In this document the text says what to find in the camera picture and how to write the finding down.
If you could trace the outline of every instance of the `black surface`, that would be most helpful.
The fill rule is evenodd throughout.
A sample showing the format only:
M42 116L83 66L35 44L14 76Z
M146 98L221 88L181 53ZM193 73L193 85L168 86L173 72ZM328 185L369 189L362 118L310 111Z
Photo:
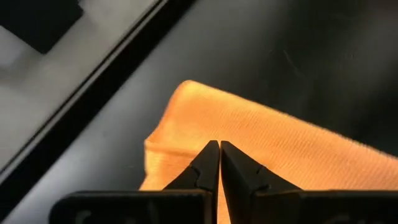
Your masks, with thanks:
M47 53L81 17L77 0L1 0L0 26Z
M55 201L77 190L138 188L143 141L186 79L398 155L397 8L395 1L199 0L6 223L45 223Z
M44 136L34 136L1 171L0 221L45 174L191 3L156 1L140 19L131 21L134 26L124 40L68 99L74 104L65 103L56 111L52 119L57 123L44 124L41 130L46 132ZM57 116L63 110L67 112L59 119Z

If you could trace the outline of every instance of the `dark background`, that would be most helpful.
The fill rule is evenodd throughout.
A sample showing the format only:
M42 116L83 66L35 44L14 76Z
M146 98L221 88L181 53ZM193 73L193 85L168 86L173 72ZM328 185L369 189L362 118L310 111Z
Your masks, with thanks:
M77 190L137 189L143 142L187 79L398 156L397 11L396 1L198 0L5 223L45 223Z

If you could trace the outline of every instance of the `folded cloth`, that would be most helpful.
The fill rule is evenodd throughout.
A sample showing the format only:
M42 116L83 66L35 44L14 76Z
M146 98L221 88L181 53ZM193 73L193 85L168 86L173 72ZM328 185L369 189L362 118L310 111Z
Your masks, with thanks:
M211 140L226 140L302 189L398 190L398 159L266 106L193 81L146 139L142 190L161 190ZM220 182L218 223L230 223Z

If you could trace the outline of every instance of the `table surface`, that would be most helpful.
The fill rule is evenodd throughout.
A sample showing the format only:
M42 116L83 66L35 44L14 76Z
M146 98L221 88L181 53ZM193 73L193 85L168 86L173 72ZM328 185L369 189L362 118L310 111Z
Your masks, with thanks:
M5 223L46 223L77 190L137 189L144 139L188 79L398 155L396 10L388 1L198 0Z
M0 170L155 0L83 0L84 15L46 55L0 27Z

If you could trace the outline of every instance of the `black rectangular object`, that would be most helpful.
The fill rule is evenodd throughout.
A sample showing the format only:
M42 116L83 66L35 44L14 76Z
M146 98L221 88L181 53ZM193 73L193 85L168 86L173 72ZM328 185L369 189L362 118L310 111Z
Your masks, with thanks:
M54 224L211 223L211 194L204 190L78 192L52 209Z
M81 17L76 0L2 0L0 25L42 54Z
M396 191L256 192L252 224L398 223Z

